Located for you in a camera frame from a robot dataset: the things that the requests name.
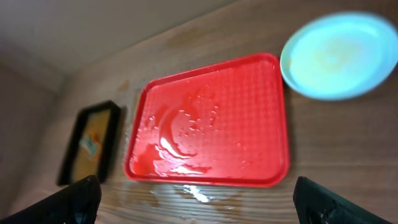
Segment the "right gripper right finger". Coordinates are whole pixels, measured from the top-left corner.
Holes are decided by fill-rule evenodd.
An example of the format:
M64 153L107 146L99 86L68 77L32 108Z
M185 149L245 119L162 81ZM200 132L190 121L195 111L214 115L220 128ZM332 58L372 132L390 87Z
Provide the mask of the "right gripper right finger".
M297 179L293 201L301 224L391 224L302 176Z

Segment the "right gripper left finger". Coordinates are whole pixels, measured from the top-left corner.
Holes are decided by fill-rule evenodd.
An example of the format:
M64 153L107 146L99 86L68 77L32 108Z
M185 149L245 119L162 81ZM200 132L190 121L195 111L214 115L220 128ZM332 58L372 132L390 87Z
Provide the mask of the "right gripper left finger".
M1 223L94 224L101 201L99 180L89 175L27 207Z

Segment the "white plate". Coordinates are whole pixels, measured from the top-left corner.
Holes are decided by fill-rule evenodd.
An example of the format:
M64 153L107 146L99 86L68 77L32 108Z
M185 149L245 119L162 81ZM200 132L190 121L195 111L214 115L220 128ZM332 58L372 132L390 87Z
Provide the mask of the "white plate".
M280 55L286 84L325 101L373 90L396 65L397 27L365 12L341 12L309 22L290 37Z

